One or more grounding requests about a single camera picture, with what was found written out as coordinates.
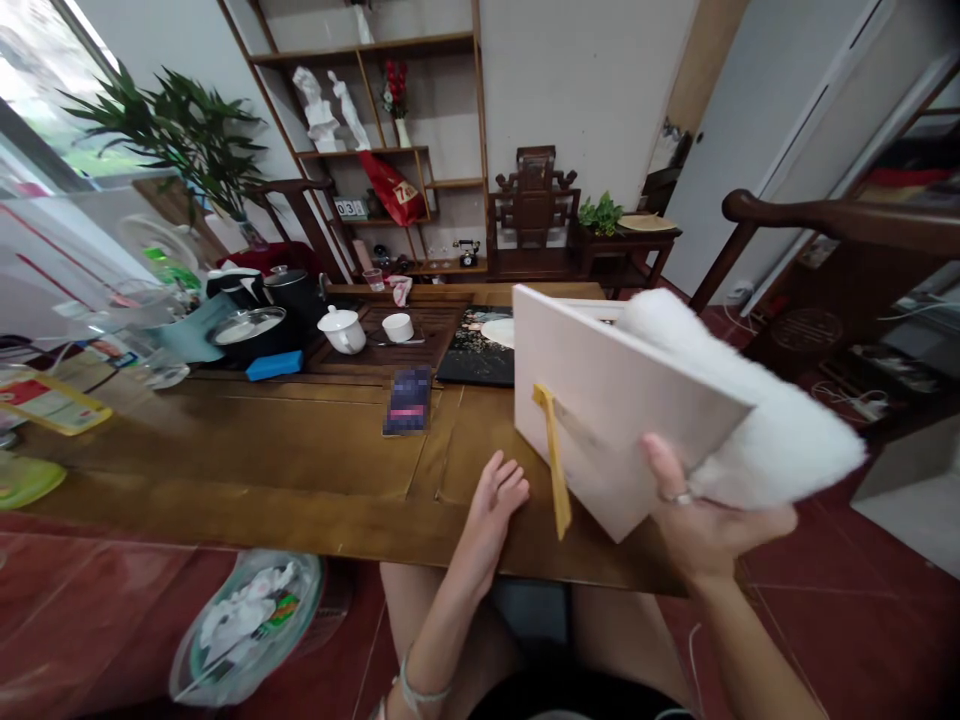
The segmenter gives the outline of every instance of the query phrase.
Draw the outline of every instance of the small table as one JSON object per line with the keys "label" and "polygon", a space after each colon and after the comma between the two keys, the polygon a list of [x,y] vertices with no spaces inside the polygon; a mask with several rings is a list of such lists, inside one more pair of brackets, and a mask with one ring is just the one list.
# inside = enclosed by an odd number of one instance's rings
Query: small table
{"label": "small table", "polygon": [[[533,287],[603,297],[595,283]],[[439,322],[454,304],[511,305],[511,290],[417,285],[411,307]],[[362,300],[368,314],[391,302],[358,285],[330,293]],[[430,342],[420,347],[432,352]],[[73,438],[26,428],[24,454],[69,474],[24,512],[182,544],[446,566],[480,471],[503,449],[524,467],[530,500],[511,521],[502,572],[684,594],[650,520],[616,545],[574,500],[573,524],[557,539],[550,468],[514,429],[513,390],[435,384],[429,432],[385,438],[392,363],[424,358],[412,347],[389,358],[383,348],[366,352],[330,358],[321,347],[297,375],[251,383],[205,371],[159,393],[117,376],[93,393],[114,409],[102,425]]]}
{"label": "small table", "polygon": [[[647,214],[649,213],[627,213],[625,217]],[[680,228],[644,232],[618,225],[616,234],[598,237],[581,228],[578,247],[580,277],[584,280],[596,280],[604,287],[611,288],[613,299],[617,298],[624,287],[655,288],[663,266],[670,257],[670,251],[673,250],[673,241],[682,234]],[[651,252],[657,253],[657,259],[653,268],[648,271],[645,268]]]}

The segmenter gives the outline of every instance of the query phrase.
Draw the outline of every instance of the red bag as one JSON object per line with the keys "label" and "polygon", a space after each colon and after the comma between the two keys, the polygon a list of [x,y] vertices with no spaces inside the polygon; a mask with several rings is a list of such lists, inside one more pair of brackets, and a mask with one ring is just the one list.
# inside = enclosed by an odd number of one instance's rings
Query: red bag
{"label": "red bag", "polygon": [[409,227],[417,218],[426,214],[423,195],[408,183],[403,175],[369,150],[360,153],[360,162],[373,183],[377,197],[397,225]]}

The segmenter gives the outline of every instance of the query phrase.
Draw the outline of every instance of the water bottle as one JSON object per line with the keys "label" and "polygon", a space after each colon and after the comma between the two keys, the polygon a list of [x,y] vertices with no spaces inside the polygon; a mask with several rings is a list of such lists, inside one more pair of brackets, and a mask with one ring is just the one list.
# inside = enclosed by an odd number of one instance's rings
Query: water bottle
{"label": "water bottle", "polygon": [[172,387],[190,374],[174,353],[108,312],[93,312],[75,300],[55,305],[53,311],[67,318],[74,342],[118,370],[129,369],[152,390]]}
{"label": "water bottle", "polygon": [[200,303],[200,278],[179,260],[167,257],[160,248],[147,248],[144,256],[150,261],[150,272],[189,308]]}

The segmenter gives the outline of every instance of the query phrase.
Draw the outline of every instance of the smartphone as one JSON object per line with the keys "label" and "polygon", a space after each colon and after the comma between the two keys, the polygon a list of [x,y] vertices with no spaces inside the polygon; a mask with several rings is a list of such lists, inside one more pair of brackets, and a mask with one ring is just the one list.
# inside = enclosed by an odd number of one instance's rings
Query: smartphone
{"label": "smartphone", "polygon": [[430,419],[430,366],[398,370],[393,376],[393,391],[383,436],[422,435]]}

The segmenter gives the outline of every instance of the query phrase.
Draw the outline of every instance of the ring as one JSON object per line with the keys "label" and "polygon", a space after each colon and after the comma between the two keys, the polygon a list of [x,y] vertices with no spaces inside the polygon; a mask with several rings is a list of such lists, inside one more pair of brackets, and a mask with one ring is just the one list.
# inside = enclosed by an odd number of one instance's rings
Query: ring
{"label": "ring", "polygon": [[690,505],[693,503],[696,498],[693,496],[693,493],[687,490],[682,492],[679,495],[664,495],[663,493],[658,493],[660,499],[664,502],[668,502],[671,505]]}

